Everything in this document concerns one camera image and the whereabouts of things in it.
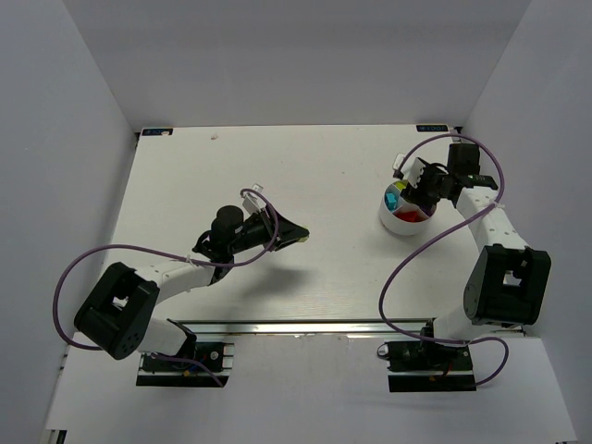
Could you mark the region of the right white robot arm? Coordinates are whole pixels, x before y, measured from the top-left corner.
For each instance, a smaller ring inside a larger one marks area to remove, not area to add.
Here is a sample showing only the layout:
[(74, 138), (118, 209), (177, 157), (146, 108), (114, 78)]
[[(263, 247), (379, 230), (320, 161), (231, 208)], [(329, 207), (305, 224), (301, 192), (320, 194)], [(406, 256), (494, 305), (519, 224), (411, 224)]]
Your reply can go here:
[(501, 327), (532, 326), (545, 295), (551, 259), (517, 233), (499, 202), (501, 182), (480, 172), (480, 149), (453, 143), (442, 166), (416, 158), (402, 198), (431, 209), (447, 200), (467, 222), (479, 256), (462, 302), (436, 318), (438, 339), (469, 341)]

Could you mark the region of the large cyan lego brick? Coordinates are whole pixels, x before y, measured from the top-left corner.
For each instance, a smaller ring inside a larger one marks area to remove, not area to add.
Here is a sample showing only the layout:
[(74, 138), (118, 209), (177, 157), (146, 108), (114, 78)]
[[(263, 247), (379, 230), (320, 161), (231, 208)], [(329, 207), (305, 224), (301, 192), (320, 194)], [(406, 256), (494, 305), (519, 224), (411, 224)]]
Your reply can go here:
[(384, 196), (385, 206), (390, 213), (394, 213), (399, 206), (399, 195), (387, 192)]

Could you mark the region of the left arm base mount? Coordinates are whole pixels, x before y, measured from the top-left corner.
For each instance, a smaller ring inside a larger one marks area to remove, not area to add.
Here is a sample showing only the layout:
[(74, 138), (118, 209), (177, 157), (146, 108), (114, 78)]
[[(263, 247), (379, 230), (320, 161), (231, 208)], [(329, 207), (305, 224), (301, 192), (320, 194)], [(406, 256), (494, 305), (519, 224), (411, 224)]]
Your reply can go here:
[(137, 387), (216, 388), (228, 383), (233, 367), (235, 344), (228, 338), (198, 339), (182, 357), (170, 358), (143, 353), (136, 376)]

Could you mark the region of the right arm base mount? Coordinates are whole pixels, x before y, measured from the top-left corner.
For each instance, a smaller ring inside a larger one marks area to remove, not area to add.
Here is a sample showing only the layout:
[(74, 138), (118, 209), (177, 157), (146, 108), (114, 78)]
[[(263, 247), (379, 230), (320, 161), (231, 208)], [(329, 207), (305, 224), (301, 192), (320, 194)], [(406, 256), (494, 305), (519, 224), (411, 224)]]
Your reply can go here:
[(376, 357), (387, 364), (391, 393), (475, 391), (469, 349), (413, 339), (397, 333), (383, 335)]

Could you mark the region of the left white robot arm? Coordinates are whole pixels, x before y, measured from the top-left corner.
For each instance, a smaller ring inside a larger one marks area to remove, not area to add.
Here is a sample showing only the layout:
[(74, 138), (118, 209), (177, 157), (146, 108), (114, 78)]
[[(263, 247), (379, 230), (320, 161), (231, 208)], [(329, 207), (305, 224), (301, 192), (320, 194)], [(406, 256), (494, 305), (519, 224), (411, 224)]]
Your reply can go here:
[(238, 253), (260, 246), (279, 251), (309, 235), (307, 228), (272, 216), (269, 206), (249, 217), (237, 206), (224, 206), (192, 249), (209, 260), (206, 265), (190, 259), (144, 268), (114, 263), (78, 310), (74, 326), (116, 360), (133, 352), (193, 360), (196, 335), (177, 321), (153, 318), (156, 305), (182, 292), (216, 284), (228, 274)]

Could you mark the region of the white round divided container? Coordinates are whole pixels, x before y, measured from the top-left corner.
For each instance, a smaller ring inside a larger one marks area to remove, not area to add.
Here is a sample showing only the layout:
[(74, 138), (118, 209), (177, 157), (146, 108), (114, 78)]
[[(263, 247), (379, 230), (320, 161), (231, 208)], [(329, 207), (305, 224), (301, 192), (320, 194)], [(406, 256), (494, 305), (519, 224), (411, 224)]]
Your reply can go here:
[(378, 209), (378, 218), (384, 228), (399, 236), (413, 236), (426, 231), (437, 207), (419, 206), (407, 202), (401, 195), (406, 180), (397, 180), (387, 186)]

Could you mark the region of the red curved lego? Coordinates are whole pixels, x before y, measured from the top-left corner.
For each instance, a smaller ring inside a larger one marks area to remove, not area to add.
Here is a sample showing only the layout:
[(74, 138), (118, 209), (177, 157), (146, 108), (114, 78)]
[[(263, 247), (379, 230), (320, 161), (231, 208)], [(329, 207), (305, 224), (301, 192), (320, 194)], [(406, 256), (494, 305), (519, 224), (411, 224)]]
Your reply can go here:
[(419, 223), (426, 219), (425, 216), (419, 211), (399, 212), (394, 213), (394, 216), (408, 223)]

